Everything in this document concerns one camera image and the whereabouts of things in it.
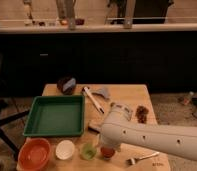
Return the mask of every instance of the green plastic tray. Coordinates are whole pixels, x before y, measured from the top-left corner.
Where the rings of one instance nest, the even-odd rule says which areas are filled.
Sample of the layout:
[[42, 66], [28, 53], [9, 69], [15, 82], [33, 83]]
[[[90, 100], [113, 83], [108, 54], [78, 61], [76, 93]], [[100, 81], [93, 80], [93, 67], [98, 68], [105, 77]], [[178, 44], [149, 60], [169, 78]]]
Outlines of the green plastic tray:
[[80, 136], [84, 131], [84, 96], [35, 97], [23, 135]]

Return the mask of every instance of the metal fork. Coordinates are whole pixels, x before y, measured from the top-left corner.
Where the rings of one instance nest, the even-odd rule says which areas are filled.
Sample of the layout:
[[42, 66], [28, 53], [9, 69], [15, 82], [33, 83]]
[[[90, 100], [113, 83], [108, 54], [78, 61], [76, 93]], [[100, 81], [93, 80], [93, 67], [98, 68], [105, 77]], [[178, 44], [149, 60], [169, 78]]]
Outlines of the metal fork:
[[152, 153], [152, 154], [150, 154], [150, 155], [143, 156], [143, 157], [138, 157], [138, 158], [132, 157], [132, 158], [126, 160], [126, 164], [127, 164], [128, 166], [134, 165], [134, 164], [136, 164], [137, 162], [139, 162], [139, 161], [141, 161], [141, 160], [148, 159], [148, 158], [150, 158], [150, 157], [155, 157], [155, 156], [158, 156], [159, 154], [160, 154], [159, 152], [154, 152], [154, 153]]

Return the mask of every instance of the small white bowl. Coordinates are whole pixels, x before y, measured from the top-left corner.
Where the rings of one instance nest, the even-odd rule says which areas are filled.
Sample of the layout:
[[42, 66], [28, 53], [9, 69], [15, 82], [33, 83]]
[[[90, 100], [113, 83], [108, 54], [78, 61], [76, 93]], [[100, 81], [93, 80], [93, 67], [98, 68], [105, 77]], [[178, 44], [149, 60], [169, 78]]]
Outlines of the small white bowl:
[[61, 141], [56, 147], [56, 156], [61, 160], [69, 160], [75, 152], [75, 145], [70, 140]]

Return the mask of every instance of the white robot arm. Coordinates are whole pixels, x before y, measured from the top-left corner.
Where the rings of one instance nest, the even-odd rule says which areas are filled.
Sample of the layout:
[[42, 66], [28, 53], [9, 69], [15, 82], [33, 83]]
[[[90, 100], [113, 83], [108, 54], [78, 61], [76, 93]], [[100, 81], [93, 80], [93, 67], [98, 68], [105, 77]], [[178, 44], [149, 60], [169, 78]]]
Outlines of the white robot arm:
[[135, 124], [132, 110], [113, 104], [100, 132], [100, 144], [117, 149], [121, 143], [137, 145], [197, 161], [197, 127]]

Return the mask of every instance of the small green cup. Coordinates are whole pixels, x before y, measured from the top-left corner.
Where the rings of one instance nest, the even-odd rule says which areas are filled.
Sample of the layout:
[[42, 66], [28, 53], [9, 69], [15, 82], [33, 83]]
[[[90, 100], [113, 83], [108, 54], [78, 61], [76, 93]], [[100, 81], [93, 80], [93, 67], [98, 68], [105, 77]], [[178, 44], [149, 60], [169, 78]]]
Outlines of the small green cup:
[[97, 153], [95, 147], [93, 147], [92, 143], [86, 143], [82, 146], [80, 154], [81, 157], [85, 160], [92, 160]]

